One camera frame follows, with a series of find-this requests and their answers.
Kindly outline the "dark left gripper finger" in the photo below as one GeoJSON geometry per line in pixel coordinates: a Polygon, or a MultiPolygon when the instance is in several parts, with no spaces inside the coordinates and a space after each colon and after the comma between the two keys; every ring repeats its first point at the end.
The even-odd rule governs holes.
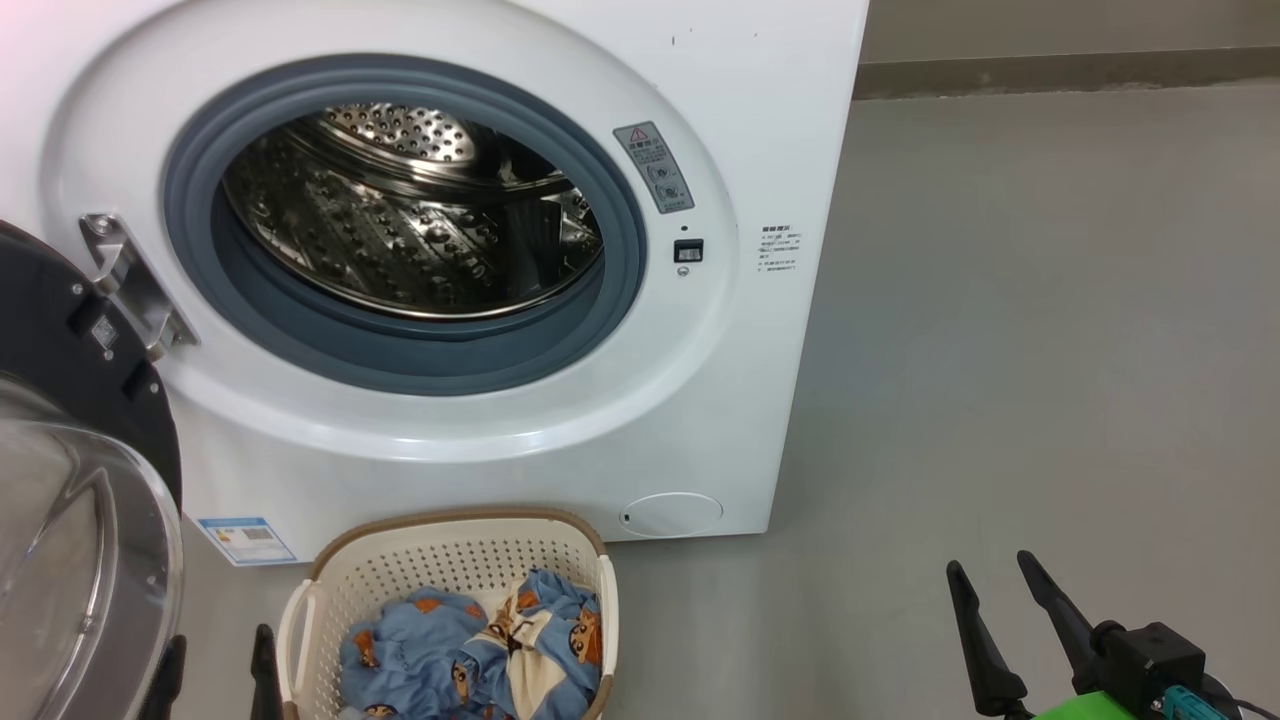
{"type": "Polygon", "coordinates": [[[151,684],[140,708],[140,720],[169,720],[180,694],[186,671],[187,639],[174,635],[157,662],[151,684]]]}
{"type": "Polygon", "coordinates": [[[276,666],[276,646],[273,629],[259,624],[255,630],[250,661],[253,678],[253,697],[250,706],[251,720],[282,720],[285,717],[276,666]]]}

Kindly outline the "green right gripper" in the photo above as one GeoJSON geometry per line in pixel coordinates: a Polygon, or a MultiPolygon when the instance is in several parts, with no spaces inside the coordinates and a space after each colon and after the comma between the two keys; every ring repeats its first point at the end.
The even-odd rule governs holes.
{"type": "MultiPolygon", "coordinates": [[[[1018,565],[1036,603],[1047,614],[1071,669],[1071,687],[1080,694],[1034,719],[1240,719],[1238,706],[1222,711],[1181,684],[1158,683],[1155,698],[1138,710],[1123,706],[1100,689],[1100,656],[1091,646],[1093,625],[1070,601],[1041,561],[1027,550],[1018,565]]],[[[1023,703],[1024,680],[1012,673],[980,616],[980,601],[963,565],[952,560],[946,578],[963,648],[975,712],[982,717],[1029,719],[1023,703]]]]}

